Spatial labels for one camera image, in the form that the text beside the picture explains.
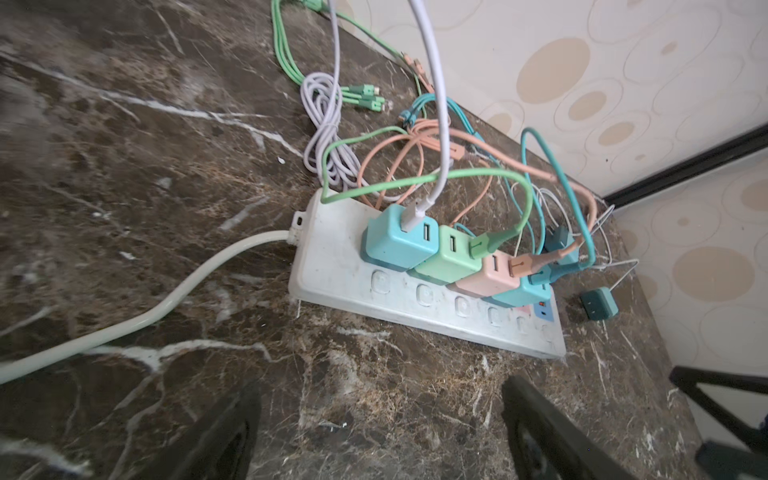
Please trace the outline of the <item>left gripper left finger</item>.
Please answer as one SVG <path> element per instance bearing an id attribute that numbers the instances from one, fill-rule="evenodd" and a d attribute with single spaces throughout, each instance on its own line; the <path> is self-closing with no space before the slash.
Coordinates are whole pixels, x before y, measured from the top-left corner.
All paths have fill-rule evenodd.
<path id="1" fill-rule="evenodd" d="M 261 414 L 257 383 L 243 383 L 219 399 L 136 479 L 244 479 L 255 450 Z"/>

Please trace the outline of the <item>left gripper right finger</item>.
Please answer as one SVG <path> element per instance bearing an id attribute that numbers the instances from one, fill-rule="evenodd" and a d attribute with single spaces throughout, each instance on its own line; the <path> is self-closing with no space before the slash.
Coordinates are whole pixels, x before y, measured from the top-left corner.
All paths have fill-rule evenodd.
<path id="1" fill-rule="evenodd" d="M 501 391 L 502 418 L 519 479 L 632 477 L 525 379 L 511 376 Z"/>

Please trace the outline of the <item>teal charger plug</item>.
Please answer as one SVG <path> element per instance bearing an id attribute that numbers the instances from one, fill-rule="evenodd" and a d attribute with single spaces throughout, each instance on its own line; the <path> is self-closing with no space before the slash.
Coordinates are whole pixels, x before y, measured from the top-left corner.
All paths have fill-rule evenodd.
<path id="1" fill-rule="evenodd" d="M 608 287 L 583 292 L 580 300 L 588 318 L 592 321 L 609 320 L 619 312 L 612 290 Z"/>
<path id="2" fill-rule="evenodd" d="M 544 251 L 549 253 L 551 251 L 560 250 L 563 248 L 568 247 L 574 242 L 574 237 L 572 233 L 567 229 L 566 226 L 558 226 L 554 229 L 547 228 L 545 241 L 544 241 Z M 563 258 L 556 261 L 556 264 L 558 265 L 569 265 L 573 263 L 579 262 L 579 251 L 575 250 L 573 252 L 570 252 Z"/>
<path id="3" fill-rule="evenodd" d="M 485 297 L 484 301 L 506 308 L 521 308 L 547 302 L 551 297 L 552 289 L 549 284 L 533 285 L 528 277 L 523 277 L 517 289 Z"/>
<path id="4" fill-rule="evenodd" d="M 367 262 L 390 270 L 410 270 L 439 250 L 439 225 L 425 217 L 409 232 L 401 228 L 405 208 L 389 205 L 377 218 L 370 219 L 363 232 L 360 256 Z"/>

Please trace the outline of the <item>pink charger plug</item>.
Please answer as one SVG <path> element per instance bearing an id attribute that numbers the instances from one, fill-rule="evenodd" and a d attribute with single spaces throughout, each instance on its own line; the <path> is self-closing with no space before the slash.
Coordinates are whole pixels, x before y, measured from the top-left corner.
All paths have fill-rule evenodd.
<path id="1" fill-rule="evenodd" d="M 475 298 L 492 297 L 520 287 L 511 270 L 512 256 L 500 250 L 482 259 L 481 269 L 448 285 L 452 291 Z"/>

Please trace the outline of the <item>green charger plug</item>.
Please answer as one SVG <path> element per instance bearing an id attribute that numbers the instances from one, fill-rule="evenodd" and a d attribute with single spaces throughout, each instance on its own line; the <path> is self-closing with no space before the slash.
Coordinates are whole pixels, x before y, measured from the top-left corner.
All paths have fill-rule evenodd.
<path id="1" fill-rule="evenodd" d="M 482 260 L 471 256 L 472 240 L 473 238 L 464 232 L 449 226 L 440 226 L 437 253 L 407 273 L 437 285 L 448 285 L 479 272 Z"/>

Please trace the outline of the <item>long white power strip pastel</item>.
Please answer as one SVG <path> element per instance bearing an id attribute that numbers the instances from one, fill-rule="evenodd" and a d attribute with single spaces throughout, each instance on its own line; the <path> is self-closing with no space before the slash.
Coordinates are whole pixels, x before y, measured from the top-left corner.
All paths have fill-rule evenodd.
<path id="1" fill-rule="evenodd" d="M 362 237 L 379 211 L 351 199 L 324 204 L 315 193 L 295 212 L 289 241 L 297 248 L 292 297 L 353 314 L 545 359 L 566 354 L 557 311 L 543 305 L 502 307 L 368 263 Z"/>

